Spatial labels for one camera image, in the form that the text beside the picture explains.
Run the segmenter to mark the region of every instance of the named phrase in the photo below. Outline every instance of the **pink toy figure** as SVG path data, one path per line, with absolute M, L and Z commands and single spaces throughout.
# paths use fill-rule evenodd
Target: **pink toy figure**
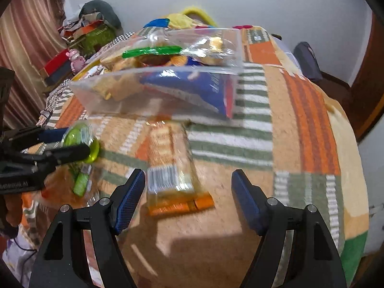
M 71 61 L 71 68 L 74 74 L 77 74 L 86 65 L 85 58 L 80 55 L 78 50 L 72 49 L 66 55 Z

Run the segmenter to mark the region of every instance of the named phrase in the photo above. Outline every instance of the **bed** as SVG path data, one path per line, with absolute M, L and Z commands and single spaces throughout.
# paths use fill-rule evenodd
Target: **bed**
M 240 285 L 260 238 L 248 228 L 232 196 L 230 178 L 237 168 L 267 197 L 291 207 L 316 205 L 340 253 L 348 283 L 356 272 L 369 218 L 360 156 L 348 119 L 339 103 L 302 76 L 263 28 L 242 29 L 241 36 L 245 62 L 235 120 L 228 124 L 205 116 L 172 118 L 188 120 L 197 174 L 215 208 L 154 219 L 146 213 L 143 194 L 128 230 L 118 238 L 139 287 Z M 100 197 L 124 184 L 134 168 L 147 169 L 145 117 L 87 114 L 67 82 L 55 93 L 47 126 L 67 127 L 88 119 L 99 127 L 96 136 L 102 147 L 95 165 L 102 170 L 97 180 Z M 49 146 L 40 144 L 29 152 L 42 153 Z M 25 195 L 22 234 L 38 245 L 56 212 Z M 284 279 L 291 238 L 287 233 L 275 285 Z M 100 284 L 88 233 L 85 239 L 93 280 Z

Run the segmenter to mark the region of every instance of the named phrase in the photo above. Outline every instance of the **cable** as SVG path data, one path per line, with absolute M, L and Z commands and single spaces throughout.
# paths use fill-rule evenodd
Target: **cable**
M 24 267 L 25 267 L 25 264 L 26 262 L 33 257 L 34 254 L 37 253 L 37 250 L 35 250 L 35 252 L 33 254 L 31 254 L 28 258 L 25 259 L 25 261 L 23 262 L 23 266 L 22 266 L 22 272 L 21 272 L 21 276 L 20 276 L 20 284 L 23 285 L 23 276 L 24 276 Z
M 24 276 L 24 267 L 25 267 L 25 264 L 26 262 L 33 257 L 34 254 L 37 253 L 37 249 L 26 249 L 26 248 L 23 248 L 21 247 L 18 243 L 17 243 L 17 240 L 16 238 L 12 238 L 12 240 L 15 242 L 16 246 L 18 246 L 21 250 L 24 250 L 24 251 L 31 251 L 33 252 L 28 258 L 26 258 L 22 264 L 22 270 L 21 270 L 21 276 L 20 276 L 20 284 L 23 285 L 23 276 Z
M 35 251 L 35 252 L 37 252 L 36 249 L 25 249 L 25 248 L 21 247 L 21 246 L 17 243 L 16 238 L 12 238 L 12 239 L 13 239 L 13 241 L 15 242 L 16 246 L 18 246 L 21 250 L 24 250 L 24 251 Z

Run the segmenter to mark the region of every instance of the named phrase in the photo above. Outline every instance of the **blue snack package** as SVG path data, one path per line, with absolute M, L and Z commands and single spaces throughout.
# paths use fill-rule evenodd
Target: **blue snack package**
M 204 65 L 191 57 L 175 56 L 166 66 Z M 150 73 L 140 82 L 149 88 L 232 118 L 233 83 L 229 74 L 169 69 Z

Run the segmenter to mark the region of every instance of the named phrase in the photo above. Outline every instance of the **red box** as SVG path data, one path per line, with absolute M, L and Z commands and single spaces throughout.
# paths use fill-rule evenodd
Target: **red box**
M 39 71 L 39 74 L 43 78 L 47 78 L 51 74 L 53 74 L 58 68 L 60 68 L 67 60 L 68 49 L 62 50 L 59 54 L 57 54 L 53 59 L 51 59 L 43 69 Z

